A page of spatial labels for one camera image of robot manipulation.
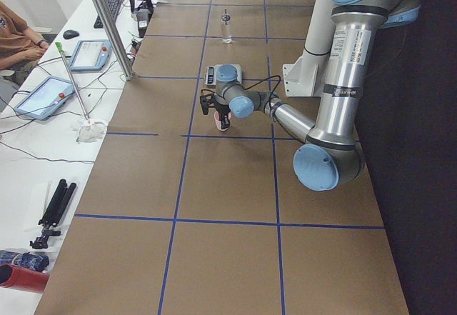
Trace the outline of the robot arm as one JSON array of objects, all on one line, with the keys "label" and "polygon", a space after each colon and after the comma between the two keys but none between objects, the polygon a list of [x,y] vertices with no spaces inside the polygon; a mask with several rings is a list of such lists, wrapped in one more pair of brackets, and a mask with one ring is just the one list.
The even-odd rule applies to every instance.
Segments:
[{"label": "robot arm", "polygon": [[201,108],[214,107],[222,126],[261,111],[280,124],[301,147],[293,158],[298,180],[308,189],[327,191],[358,177],[364,168],[354,119],[376,32],[415,21],[420,0],[316,0],[302,55],[283,66],[289,96],[319,96],[316,119],[282,101],[273,91],[241,84],[236,67],[214,74],[214,93]]}]

